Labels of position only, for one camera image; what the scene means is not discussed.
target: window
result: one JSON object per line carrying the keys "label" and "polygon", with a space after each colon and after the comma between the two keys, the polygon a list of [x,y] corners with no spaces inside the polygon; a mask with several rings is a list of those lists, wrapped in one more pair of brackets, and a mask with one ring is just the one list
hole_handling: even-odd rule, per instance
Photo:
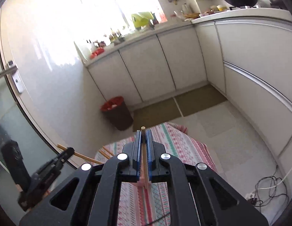
{"label": "window", "polygon": [[166,22],[158,0],[81,0],[94,21],[96,37],[111,34],[111,29],[123,26],[134,29],[131,14],[139,12],[155,13],[159,22]]}

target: countertop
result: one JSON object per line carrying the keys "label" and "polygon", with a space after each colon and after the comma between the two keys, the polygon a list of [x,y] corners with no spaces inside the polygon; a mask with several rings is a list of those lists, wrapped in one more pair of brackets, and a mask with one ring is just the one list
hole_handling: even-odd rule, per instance
{"label": "countertop", "polygon": [[159,33],[165,32],[165,31],[169,31],[172,29],[180,28],[183,26],[188,26],[188,25],[191,25],[191,21],[186,21],[186,22],[177,23],[177,24],[171,24],[171,23],[166,22],[166,24],[164,23],[164,24],[162,24],[162,26],[155,28],[154,30],[148,30],[148,31],[142,32],[139,34],[139,36],[137,36],[135,38],[130,38],[130,39],[126,40],[125,42],[120,43],[119,45],[116,45],[112,48],[109,48],[107,51],[100,54],[99,56],[96,56],[92,60],[88,60],[88,62],[85,63],[85,66],[89,67],[91,64],[95,63],[96,61],[100,60],[101,58],[104,58],[107,55],[109,55],[109,54],[111,54],[111,53],[113,53],[113,52],[115,52],[115,51],[117,51],[125,46],[128,46],[132,43],[135,43],[139,40],[142,40],[144,38],[147,38],[147,37],[150,37],[152,35],[159,34]]}
{"label": "countertop", "polygon": [[275,8],[247,8],[237,9],[232,11],[225,11],[221,13],[215,13],[192,20],[192,24],[198,24],[217,19],[226,19],[234,17],[266,17],[273,19],[282,19],[292,22],[292,15],[287,10],[275,9]]}
{"label": "countertop", "polygon": [[138,36],[134,38],[130,38],[126,40],[125,42],[120,43],[119,45],[116,45],[112,48],[109,48],[104,53],[100,54],[99,56],[96,56],[94,59],[89,60],[87,63],[85,63],[86,67],[89,67],[90,65],[94,64],[96,61],[106,57],[107,55],[118,51],[119,49],[128,46],[132,43],[138,42],[139,40],[142,40],[144,38],[150,37],[155,34],[159,34],[165,31],[169,31],[172,29],[180,28],[183,26],[188,26],[191,24],[198,24],[202,22],[208,22],[212,20],[218,20],[218,19],[227,19],[227,18],[235,18],[235,17],[266,17],[266,18],[273,18],[273,19],[281,19],[284,21],[292,22],[292,15],[287,10],[282,9],[275,9],[275,8],[249,8],[249,9],[237,9],[232,11],[225,11],[221,13],[211,14],[207,15],[205,17],[201,17],[198,19],[194,19],[192,21],[182,22],[178,24],[171,24],[166,22],[166,24],[162,24],[160,27],[155,28],[154,30],[148,30],[145,32],[140,33]]}

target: trash can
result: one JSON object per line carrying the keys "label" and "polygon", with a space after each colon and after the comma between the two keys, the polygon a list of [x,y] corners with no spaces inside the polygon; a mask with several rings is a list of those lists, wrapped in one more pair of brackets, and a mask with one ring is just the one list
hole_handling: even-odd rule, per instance
{"label": "trash can", "polygon": [[124,131],[133,123],[133,118],[122,96],[114,97],[101,106],[102,113],[118,130]]}

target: tiled floor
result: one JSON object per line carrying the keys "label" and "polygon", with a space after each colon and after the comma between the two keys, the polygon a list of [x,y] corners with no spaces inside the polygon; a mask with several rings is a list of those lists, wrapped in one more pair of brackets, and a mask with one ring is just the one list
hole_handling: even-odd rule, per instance
{"label": "tiled floor", "polygon": [[[259,179],[272,176],[276,163],[264,141],[250,123],[228,101],[187,117],[172,120],[185,125],[188,135],[205,143],[216,164],[218,173],[242,196],[254,190]],[[115,131],[112,142],[132,135],[132,128],[124,132]],[[277,177],[283,177],[278,171]],[[270,181],[260,187],[269,187]],[[277,194],[285,192],[283,186]],[[261,199],[268,197],[268,190],[260,191]],[[284,202],[284,196],[274,198],[262,208],[269,223]]]}

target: stove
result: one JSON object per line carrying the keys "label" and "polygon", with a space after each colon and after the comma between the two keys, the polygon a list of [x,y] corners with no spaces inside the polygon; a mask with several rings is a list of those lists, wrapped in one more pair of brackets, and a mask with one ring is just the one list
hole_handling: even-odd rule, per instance
{"label": "stove", "polygon": [[254,7],[251,7],[251,6],[242,6],[242,7],[229,7],[230,10],[237,10],[237,9],[248,9],[248,8],[259,8],[260,6],[259,5],[256,5]]}

